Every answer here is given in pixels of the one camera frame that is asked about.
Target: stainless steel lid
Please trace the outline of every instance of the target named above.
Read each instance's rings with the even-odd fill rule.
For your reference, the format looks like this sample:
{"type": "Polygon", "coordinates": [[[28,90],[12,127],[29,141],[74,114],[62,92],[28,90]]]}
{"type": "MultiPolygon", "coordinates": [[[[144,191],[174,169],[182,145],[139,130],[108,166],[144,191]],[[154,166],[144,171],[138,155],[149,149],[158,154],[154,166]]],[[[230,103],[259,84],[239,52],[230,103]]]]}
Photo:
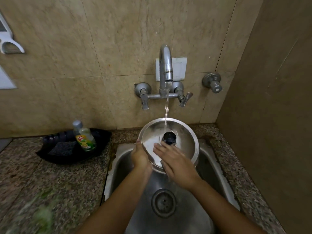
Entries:
{"type": "Polygon", "coordinates": [[[155,119],[146,124],[138,138],[149,155],[149,160],[153,164],[153,169],[160,173],[165,173],[160,163],[161,159],[154,152],[154,143],[160,143],[166,132],[173,132],[176,136],[175,144],[182,150],[186,157],[193,163],[197,161],[199,154],[198,139],[193,130],[177,119],[167,118],[167,128],[165,127],[165,118],[155,119]]]}

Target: drain hole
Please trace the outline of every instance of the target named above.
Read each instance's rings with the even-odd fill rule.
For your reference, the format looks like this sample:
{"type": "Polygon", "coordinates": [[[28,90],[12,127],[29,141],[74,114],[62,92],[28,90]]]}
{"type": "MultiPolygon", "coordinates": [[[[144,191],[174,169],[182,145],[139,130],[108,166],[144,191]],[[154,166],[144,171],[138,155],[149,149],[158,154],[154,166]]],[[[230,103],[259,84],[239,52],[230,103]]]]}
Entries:
{"type": "Polygon", "coordinates": [[[174,214],[176,198],[170,190],[159,189],[153,194],[151,205],[157,216],[167,218],[174,214]]]}

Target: switch plate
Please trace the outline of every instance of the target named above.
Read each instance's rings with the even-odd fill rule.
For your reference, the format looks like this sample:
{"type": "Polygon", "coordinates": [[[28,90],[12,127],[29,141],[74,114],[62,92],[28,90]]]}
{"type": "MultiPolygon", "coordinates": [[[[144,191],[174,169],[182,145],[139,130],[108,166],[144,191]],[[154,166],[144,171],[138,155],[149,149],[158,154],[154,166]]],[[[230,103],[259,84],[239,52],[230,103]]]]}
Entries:
{"type": "Polygon", "coordinates": [[[0,90],[16,89],[17,87],[0,66],[0,90]]]}
{"type": "MultiPolygon", "coordinates": [[[[174,69],[174,81],[184,80],[187,61],[188,61],[187,57],[172,58],[172,66],[174,69]]],[[[156,58],[155,60],[155,67],[156,67],[156,81],[159,81],[159,58],[156,58]]]]}

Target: metal faucet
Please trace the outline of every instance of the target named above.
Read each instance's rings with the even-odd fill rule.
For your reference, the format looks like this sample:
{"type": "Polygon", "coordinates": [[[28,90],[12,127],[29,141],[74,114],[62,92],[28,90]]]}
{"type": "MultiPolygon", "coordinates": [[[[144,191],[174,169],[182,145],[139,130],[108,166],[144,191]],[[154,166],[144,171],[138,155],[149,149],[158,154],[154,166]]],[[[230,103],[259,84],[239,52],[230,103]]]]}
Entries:
{"type": "Polygon", "coordinates": [[[173,81],[173,79],[174,72],[170,48],[166,44],[163,44],[159,51],[159,93],[151,94],[152,88],[148,83],[141,82],[135,84],[135,94],[141,98],[143,110],[149,108],[149,99],[165,99],[167,97],[166,82],[172,82],[169,98],[178,98],[180,102],[179,106],[182,108],[185,107],[186,102],[193,96],[193,93],[187,93],[186,96],[184,96],[183,83],[180,81],[173,81]]]}

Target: person's left arm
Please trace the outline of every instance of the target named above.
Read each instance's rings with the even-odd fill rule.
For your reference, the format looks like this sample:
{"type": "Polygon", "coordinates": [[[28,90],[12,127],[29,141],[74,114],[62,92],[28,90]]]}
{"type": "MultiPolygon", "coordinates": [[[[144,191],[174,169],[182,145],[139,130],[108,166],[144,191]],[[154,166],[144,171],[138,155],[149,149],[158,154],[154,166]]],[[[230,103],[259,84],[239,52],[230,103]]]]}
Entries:
{"type": "Polygon", "coordinates": [[[133,170],[76,234],[124,233],[152,173],[151,163],[140,141],[137,141],[131,158],[133,170]]]}

